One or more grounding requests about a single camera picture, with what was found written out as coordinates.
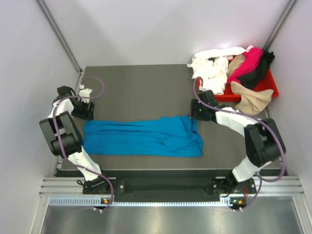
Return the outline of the blue t shirt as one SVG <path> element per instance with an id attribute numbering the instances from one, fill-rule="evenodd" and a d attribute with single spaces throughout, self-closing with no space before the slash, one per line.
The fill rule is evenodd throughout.
<path id="1" fill-rule="evenodd" d="M 201 157 L 204 142 L 197 121 L 188 116 L 118 122 L 87 121 L 84 149 L 110 156 Z"/>

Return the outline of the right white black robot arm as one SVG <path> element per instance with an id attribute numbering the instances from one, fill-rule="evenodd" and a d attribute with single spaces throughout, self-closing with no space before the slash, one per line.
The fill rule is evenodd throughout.
<path id="1" fill-rule="evenodd" d="M 221 181 L 225 193 L 239 193 L 255 173 L 286 152 L 273 119 L 250 117 L 232 107 L 219 105 L 211 90 L 199 92 L 197 98 L 191 100 L 189 118 L 213 121 L 232 129 L 245 139 L 246 156 Z"/>

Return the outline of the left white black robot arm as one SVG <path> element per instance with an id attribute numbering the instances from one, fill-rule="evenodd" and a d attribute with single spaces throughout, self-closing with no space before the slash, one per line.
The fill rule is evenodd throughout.
<path id="1" fill-rule="evenodd" d="M 92 91 L 84 85 L 79 86 L 78 94 L 71 87 L 59 87 L 50 115 L 41 120 L 39 126 L 52 154 L 62 157 L 82 173 L 84 180 L 77 180 L 77 184 L 83 187 L 84 194 L 108 194 L 112 184 L 85 151 L 82 135 L 73 120 L 73 117 L 94 118 L 95 105 L 90 101 Z"/>

